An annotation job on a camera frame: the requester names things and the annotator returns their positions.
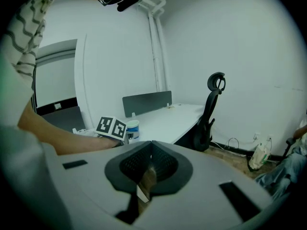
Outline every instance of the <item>person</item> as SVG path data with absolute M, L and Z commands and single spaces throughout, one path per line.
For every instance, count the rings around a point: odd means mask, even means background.
M 28 100 L 25 107 L 21 107 L 20 105 L 23 105 L 21 103 L 12 101 L 12 98 L 15 98 L 16 95 L 19 95 L 20 101 L 27 98 L 26 94 L 22 95 L 22 92 L 29 93 L 31 89 L 35 58 L 46 27 L 44 16 L 53 1 L 26 0 L 17 10 L 2 36 L 0 42 L 1 54 L 9 62 L 11 68 L 14 68 L 19 74 L 22 83 L 17 79 L 16 84 L 13 85 L 13 78 L 11 77 L 8 83 L 12 84 L 15 89 L 9 90 L 12 93 L 9 94 L 10 97 L 7 97 L 7 100 L 5 100 L 4 94 L 4 97 L 0 95 L 0 110 L 2 112 L 0 114 L 0 124 L 13 126 L 16 122 L 10 121 L 10 119 L 14 119 L 11 116 L 17 116 L 15 118 L 18 121 L 16 125 L 20 129 L 32 132 L 41 142 L 52 145 L 58 155 L 112 148 L 118 144 L 116 140 L 79 136 L 51 125 L 33 111 L 31 100 Z M 13 76 L 14 74 L 10 72 L 10 69 L 3 71 L 5 72 L 0 75 L 4 80 L 6 75 Z M 22 113 L 19 114 L 18 111 L 8 110 L 10 108 L 22 108 Z
M 307 115 L 301 121 L 300 128 L 293 134 L 293 139 L 300 141 L 291 154 L 273 171 L 261 174 L 255 179 L 259 185 L 269 191 L 274 200 L 291 190 L 291 184 L 297 183 L 307 164 Z

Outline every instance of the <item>power outlet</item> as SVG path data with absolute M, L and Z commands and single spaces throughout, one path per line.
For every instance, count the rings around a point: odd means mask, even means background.
M 270 140 L 272 140 L 272 139 L 273 139 L 273 135 L 268 135 L 267 141 L 270 141 Z
M 254 140 L 259 140 L 259 137 L 260 137 L 260 133 L 255 133 Z

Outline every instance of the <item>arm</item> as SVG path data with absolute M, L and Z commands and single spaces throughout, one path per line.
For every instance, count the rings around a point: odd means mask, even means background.
M 296 132 L 294 132 L 293 139 L 296 139 L 296 140 L 301 139 L 302 136 L 306 133 L 307 133 L 307 125 L 305 125 L 302 128 L 299 128 Z
M 27 104 L 18 127 L 32 132 L 41 142 L 52 145 L 58 155 L 105 150 L 117 145 L 116 141 L 107 138 L 79 136 L 57 128 L 37 115 L 31 102 Z

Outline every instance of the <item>seated person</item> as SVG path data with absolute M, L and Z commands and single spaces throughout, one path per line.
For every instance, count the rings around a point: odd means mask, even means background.
M 270 192 L 274 200 L 287 193 L 291 183 L 297 183 L 298 177 L 307 164 L 307 116 L 293 134 L 293 138 L 301 139 L 299 146 L 295 147 L 273 171 L 261 174 L 255 179 L 259 185 Z

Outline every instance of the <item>bag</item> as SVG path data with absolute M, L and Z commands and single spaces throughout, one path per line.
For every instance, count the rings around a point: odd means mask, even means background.
M 256 150 L 251 157 L 248 167 L 252 170 L 258 170 L 262 165 L 265 164 L 265 162 L 269 159 L 269 156 L 271 155 L 271 150 L 268 149 L 266 146 L 264 146 L 262 143 L 260 143 Z

